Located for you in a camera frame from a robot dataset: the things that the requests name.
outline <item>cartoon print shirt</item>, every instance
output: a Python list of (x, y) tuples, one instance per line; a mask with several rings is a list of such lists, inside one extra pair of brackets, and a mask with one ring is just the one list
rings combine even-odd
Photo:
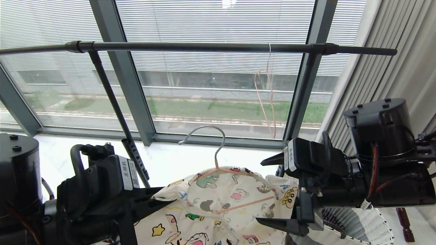
[[(255, 218), (290, 218), (298, 180), (274, 175), (264, 179), (245, 168), (225, 168), (252, 176), (219, 172), (201, 178), (206, 170), (171, 183), (153, 198), (176, 201), (141, 221), (136, 228), (138, 241), (156, 245), (284, 244), (284, 232), (261, 225)], [(231, 209), (244, 204), (250, 205)]]

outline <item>white woven basket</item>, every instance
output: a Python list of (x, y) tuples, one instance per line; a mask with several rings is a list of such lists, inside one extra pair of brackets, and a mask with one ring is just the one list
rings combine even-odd
[(359, 208), (327, 208), (333, 216), (345, 227), (347, 236), (341, 239), (341, 233), (324, 226), (324, 231), (310, 230), (307, 237), (291, 235), (297, 245), (351, 245), (372, 244), (392, 245), (394, 235), (385, 218), (373, 208), (362, 210)]

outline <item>red wire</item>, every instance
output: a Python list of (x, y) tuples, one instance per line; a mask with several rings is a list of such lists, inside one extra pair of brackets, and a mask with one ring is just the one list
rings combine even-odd
[(39, 240), (38, 234), (36, 231), (23, 219), (23, 217), (15, 211), (15, 209), (9, 207), (9, 212), (13, 214), (26, 228), (27, 230), (32, 234), (33, 238), (35, 239), (35, 242), (37, 245), (41, 245), (41, 241)]
[(371, 183), (369, 186), (368, 196), (366, 197), (366, 200), (369, 201), (372, 197), (372, 194), (374, 193), (376, 189), (376, 183), (377, 183), (377, 175), (378, 175), (378, 152), (377, 152), (377, 146), (372, 147), (372, 173), (371, 173)]

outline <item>bolt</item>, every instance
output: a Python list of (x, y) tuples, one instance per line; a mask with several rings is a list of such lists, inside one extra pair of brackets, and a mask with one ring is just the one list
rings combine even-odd
[(41, 221), (42, 221), (43, 224), (46, 224), (46, 223), (51, 221), (51, 217), (46, 215), (46, 216), (42, 217)]
[(12, 150), (14, 152), (19, 152), (19, 151), (21, 151), (21, 146), (14, 146), (14, 147), (12, 147)]

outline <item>grass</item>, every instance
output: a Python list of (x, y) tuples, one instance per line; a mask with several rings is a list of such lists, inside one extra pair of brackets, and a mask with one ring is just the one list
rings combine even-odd
[[(63, 99), (72, 100), (71, 97), (61, 95), (42, 94), (32, 95), (28, 102), (34, 109), (49, 109), (49, 107)], [(123, 113), (129, 113), (129, 107), (124, 98), (118, 98), (118, 104)], [(265, 120), (262, 108), (258, 103), (206, 101), (184, 99), (153, 99), (147, 98), (147, 104), (152, 115), (204, 117), (217, 119)], [(268, 120), (273, 119), (271, 105), (264, 104)], [(327, 110), (327, 103), (308, 103), (303, 118), (304, 123), (321, 123)], [(290, 102), (274, 104), (276, 121), (286, 122), (289, 114)], [(76, 112), (113, 113), (112, 106), (107, 98), (80, 98), (61, 105), (56, 110)]]

